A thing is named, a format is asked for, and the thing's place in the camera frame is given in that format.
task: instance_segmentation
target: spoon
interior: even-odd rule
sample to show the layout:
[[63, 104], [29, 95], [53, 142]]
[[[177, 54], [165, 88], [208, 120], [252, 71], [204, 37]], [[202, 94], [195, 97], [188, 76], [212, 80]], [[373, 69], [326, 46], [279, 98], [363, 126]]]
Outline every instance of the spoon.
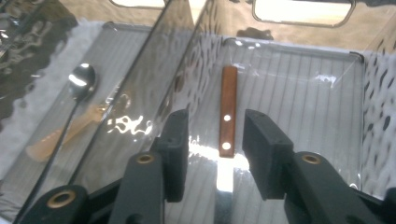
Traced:
[[70, 127], [73, 115], [75, 114], [79, 104], [93, 93], [96, 87], [96, 82], [97, 82], [96, 79], [97, 79], [96, 73], [93, 70], [93, 67], [88, 63], [80, 64], [69, 75], [69, 82], [68, 82], [69, 92], [72, 98], [76, 101], [76, 103], [72, 111], [70, 112], [70, 115], [62, 130], [61, 136], [59, 137], [59, 140], [56, 143], [55, 148], [49, 157], [49, 161], [44, 167], [44, 170], [41, 173], [40, 177], [38, 178], [37, 182], [35, 182], [35, 186], [33, 187], [32, 191], [27, 197], [20, 212], [17, 214], [14, 223], [19, 223], [23, 219], [26, 211], [31, 207], [32, 202], [34, 201], [35, 197], [37, 196], [37, 193], [39, 192], [44, 181], [46, 180], [48, 173], [50, 172], [51, 165], [55, 161], [56, 155], [58, 154], [58, 152], [62, 147], [62, 143], [64, 142], [64, 138], [66, 137], [67, 131]]

